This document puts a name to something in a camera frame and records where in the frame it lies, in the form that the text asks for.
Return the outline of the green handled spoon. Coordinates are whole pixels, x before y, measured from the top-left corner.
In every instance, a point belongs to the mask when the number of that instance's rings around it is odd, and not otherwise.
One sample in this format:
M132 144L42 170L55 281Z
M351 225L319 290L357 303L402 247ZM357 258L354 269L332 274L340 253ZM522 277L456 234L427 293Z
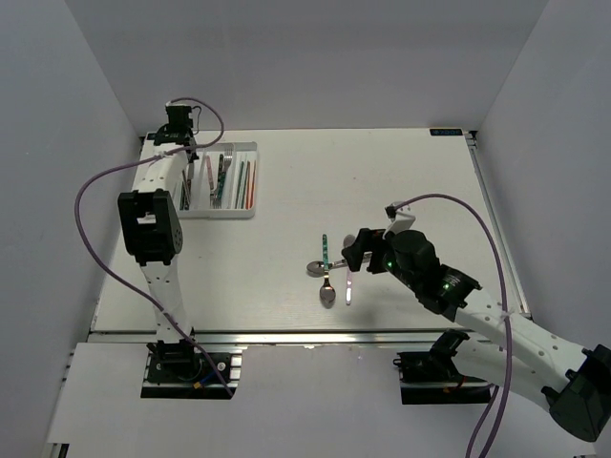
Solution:
M322 255L323 262L328 263L328 240L326 234L322 234ZM336 291L330 283L329 271L326 271L323 275L323 284L319 289L319 299L326 308L330 308L335 303Z

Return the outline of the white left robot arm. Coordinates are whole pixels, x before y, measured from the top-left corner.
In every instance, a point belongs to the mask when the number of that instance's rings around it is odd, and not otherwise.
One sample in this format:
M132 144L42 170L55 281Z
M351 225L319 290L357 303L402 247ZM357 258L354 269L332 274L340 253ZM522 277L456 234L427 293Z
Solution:
M172 346L183 344L193 330L179 286L183 234L173 198L195 153L191 112L188 105L166 107L168 121L155 133L153 160L143 166L134 189L117 200L125 248L156 302L156 341Z

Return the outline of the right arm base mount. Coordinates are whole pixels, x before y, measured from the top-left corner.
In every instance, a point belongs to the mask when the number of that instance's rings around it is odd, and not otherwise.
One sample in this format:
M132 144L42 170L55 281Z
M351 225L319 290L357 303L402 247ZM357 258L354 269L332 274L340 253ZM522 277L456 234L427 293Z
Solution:
M470 337L464 331L445 331L427 351L404 351L392 363L399 373L401 401L406 406L484 405L492 385L460 373L453 357Z

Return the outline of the dark handled spoon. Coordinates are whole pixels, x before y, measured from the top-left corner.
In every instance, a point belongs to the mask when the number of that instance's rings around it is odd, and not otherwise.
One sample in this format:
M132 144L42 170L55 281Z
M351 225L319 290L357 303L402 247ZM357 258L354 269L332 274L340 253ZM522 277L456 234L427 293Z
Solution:
M310 277L320 278L326 271L347 266L345 259L340 259L333 262L324 263L322 260L311 261L306 266L306 272Z

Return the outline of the green handled fork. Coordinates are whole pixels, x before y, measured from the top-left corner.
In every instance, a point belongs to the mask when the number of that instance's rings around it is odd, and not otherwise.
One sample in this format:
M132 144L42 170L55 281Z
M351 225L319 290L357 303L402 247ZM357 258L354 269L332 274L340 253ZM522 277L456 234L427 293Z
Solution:
M220 206L218 208L221 207L221 201L222 201L222 195L223 195L223 190L224 190L224 185L226 182L226 177L227 177L227 173L228 170L231 166L232 160L233 160L233 154L234 154L234 146L232 144L229 144L228 146L224 147L224 178L223 178L223 183L222 183L222 188L221 188L221 195L220 195Z

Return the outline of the grey handled fork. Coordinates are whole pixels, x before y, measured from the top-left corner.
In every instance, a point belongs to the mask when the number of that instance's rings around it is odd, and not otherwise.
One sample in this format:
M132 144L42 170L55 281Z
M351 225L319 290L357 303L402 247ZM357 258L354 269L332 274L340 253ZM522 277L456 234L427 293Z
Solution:
M220 206L221 188L224 178L224 155L220 154L217 172L217 184L212 198L212 208L217 209Z

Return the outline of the pink handled spoon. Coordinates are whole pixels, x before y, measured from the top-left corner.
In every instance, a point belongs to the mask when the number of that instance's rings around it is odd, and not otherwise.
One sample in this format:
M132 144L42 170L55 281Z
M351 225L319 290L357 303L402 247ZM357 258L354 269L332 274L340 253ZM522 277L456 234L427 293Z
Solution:
M348 234L344 237L343 247L350 247L355 242L356 237L352 234ZM345 294L345 304L347 306L351 305L352 301L352 272L349 268L346 271L346 294Z

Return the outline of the orange chopstick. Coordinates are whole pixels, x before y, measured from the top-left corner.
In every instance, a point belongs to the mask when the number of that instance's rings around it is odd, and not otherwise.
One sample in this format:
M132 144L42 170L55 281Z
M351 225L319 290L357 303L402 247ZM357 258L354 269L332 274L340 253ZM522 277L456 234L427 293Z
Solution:
M252 175L250 179L248 209L254 208L254 205L255 205L255 190L256 190L256 182L257 182L257 161L256 160L252 164L251 172L252 172Z

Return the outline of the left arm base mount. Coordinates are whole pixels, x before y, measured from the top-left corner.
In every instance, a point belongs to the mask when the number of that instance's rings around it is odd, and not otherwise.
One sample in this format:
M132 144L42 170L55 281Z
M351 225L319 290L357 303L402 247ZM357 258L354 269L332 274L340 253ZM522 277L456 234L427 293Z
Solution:
M236 355L211 352L210 360L186 341L148 343L140 397L166 400L230 400L239 376Z

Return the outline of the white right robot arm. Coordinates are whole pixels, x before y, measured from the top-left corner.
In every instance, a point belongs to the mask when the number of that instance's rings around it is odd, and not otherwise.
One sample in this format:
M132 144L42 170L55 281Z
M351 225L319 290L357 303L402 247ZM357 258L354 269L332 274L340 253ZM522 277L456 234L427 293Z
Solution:
M547 410L565 431L596 442L610 420L610 350L568 342L520 314L502 310L477 280L440 262L419 231L362 229L342 251L357 272L363 260L371 274L389 273L433 314L480 334L493 348L450 339L431 356L432 372L450 381L463 373L501 385L504 350L514 362L509 388Z

